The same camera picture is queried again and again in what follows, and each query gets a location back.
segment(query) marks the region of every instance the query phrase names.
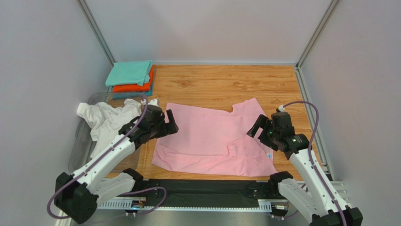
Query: transparent gray container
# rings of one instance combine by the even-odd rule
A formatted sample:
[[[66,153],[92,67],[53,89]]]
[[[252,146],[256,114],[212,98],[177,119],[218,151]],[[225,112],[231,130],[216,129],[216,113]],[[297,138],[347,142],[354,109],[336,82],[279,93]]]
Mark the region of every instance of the transparent gray container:
[[[89,105],[94,105],[99,102],[106,102],[112,107],[123,107],[124,101],[127,98],[134,99],[141,102],[140,92],[129,92],[129,93],[95,93],[89,100]],[[68,170],[74,172],[75,170],[81,168],[87,162],[90,161],[90,154],[95,148],[96,142],[92,141],[90,136],[91,128],[86,123],[84,119],[78,124],[77,130],[75,132],[75,143],[72,148],[70,160],[68,162]],[[112,171],[111,173],[119,173],[127,168],[136,169],[139,161],[139,153],[141,148],[139,147],[132,154],[123,159]]]

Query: wooden tabletop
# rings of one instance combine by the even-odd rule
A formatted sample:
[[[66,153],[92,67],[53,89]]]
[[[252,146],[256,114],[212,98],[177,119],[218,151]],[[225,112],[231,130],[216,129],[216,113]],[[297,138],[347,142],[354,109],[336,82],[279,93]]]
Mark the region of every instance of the wooden tabletop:
[[[165,111],[167,103],[191,105],[231,112],[232,105],[256,98],[268,117],[285,103],[302,100],[292,66],[260,65],[157,65],[153,96]],[[296,133],[311,136],[311,129],[302,104],[286,108]],[[144,178],[268,180],[269,177],[240,177],[170,172],[151,164],[156,140],[141,146],[138,168]],[[295,180],[302,180],[295,167],[281,152],[274,152],[277,171],[288,171]]]

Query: orange folded cloth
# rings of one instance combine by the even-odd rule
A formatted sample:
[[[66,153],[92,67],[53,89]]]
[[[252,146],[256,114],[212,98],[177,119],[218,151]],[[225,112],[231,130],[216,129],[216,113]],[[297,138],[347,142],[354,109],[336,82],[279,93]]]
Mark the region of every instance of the orange folded cloth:
[[[145,83],[144,86],[139,86],[138,84],[128,84],[128,85],[117,85],[113,87],[113,92],[145,92],[149,91],[150,85],[153,81],[153,69],[154,65],[152,65],[149,71],[149,82]]]

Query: pink cloth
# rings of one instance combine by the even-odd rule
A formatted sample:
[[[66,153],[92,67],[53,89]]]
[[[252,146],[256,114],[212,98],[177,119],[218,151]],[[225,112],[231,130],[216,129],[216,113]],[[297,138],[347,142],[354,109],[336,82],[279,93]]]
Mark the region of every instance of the pink cloth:
[[[233,105],[233,112],[167,103],[179,127],[159,138],[152,164],[170,171],[235,176],[276,173],[273,150],[246,135],[260,114],[257,100]]]

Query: white laundry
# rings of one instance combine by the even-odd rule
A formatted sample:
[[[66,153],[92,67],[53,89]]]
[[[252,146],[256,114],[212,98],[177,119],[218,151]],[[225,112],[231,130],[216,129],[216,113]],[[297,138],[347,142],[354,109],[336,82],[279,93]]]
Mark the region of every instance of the white laundry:
[[[123,125],[141,115],[141,103],[133,99],[126,99],[124,107],[117,108],[113,108],[105,102],[95,105],[80,103],[77,114],[85,119],[92,129],[90,135],[92,140],[97,143],[90,157],[95,158],[113,141]]]

